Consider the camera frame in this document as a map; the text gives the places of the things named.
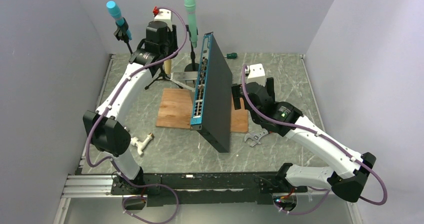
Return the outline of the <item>black tripod shock-mount stand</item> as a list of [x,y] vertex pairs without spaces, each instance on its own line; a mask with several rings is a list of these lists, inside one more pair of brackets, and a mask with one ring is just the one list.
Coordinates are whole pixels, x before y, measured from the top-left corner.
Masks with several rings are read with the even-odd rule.
[[171,78],[165,73],[165,70],[163,67],[159,68],[159,74],[156,78],[154,78],[147,86],[144,87],[145,90],[148,90],[150,86],[157,81],[165,81],[165,82],[172,82]]

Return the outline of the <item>blue microphone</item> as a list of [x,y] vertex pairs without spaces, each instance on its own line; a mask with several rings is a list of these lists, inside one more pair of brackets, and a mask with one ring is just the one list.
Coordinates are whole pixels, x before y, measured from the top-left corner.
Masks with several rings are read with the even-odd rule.
[[110,16],[114,19],[115,23],[116,21],[119,21],[122,16],[121,9],[117,5],[117,3],[113,0],[110,0],[106,3],[107,11],[110,14]]

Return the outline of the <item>beige microphone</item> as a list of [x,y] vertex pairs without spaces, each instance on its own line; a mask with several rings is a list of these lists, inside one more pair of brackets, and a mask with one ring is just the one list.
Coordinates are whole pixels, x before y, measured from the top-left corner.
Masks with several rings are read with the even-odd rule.
[[[173,29],[172,31],[170,31],[169,33],[169,40],[168,40],[168,44],[167,44],[167,56],[171,55],[175,49],[176,49],[176,37],[175,37],[175,29]],[[171,66],[172,66],[172,60],[168,59],[164,62],[163,64],[164,66],[164,71],[167,75],[171,74]]]

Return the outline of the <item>black round-base mic stand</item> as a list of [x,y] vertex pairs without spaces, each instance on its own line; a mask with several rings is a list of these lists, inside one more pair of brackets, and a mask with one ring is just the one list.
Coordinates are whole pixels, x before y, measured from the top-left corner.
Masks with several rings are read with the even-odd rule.
[[114,32],[114,36],[118,41],[123,41],[130,54],[132,55],[134,52],[130,45],[130,40],[132,39],[131,32],[129,30],[129,25],[124,17],[122,17],[119,21],[115,22],[116,30]]

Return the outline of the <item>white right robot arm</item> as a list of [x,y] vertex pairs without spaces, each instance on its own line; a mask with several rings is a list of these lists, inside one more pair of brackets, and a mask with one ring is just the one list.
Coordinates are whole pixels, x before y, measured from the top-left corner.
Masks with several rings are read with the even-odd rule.
[[348,202],[355,203],[361,199],[376,162],[373,154],[361,154],[347,148],[328,136],[289,102],[276,101],[271,77],[267,78],[265,85],[256,82],[233,84],[231,92],[236,110],[241,108],[243,102],[255,124],[269,133],[301,144],[326,163],[325,167],[284,163],[275,176],[275,184],[280,191],[309,186],[331,190]]

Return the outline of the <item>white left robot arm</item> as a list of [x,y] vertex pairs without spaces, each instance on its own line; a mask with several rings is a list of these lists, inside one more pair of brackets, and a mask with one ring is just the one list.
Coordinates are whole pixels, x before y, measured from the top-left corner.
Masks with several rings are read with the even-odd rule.
[[111,161],[124,188],[131,194],[144,187],[144,172],[130,151],[131,135],[123,122],[135,97],[152,81],[164,61],[177,55],[177,26],[155,20],[146,27],[145,38],[130,56],[125,72],[96,111],[86,111],[83,124],[87,133],[85,159],[90,167]]

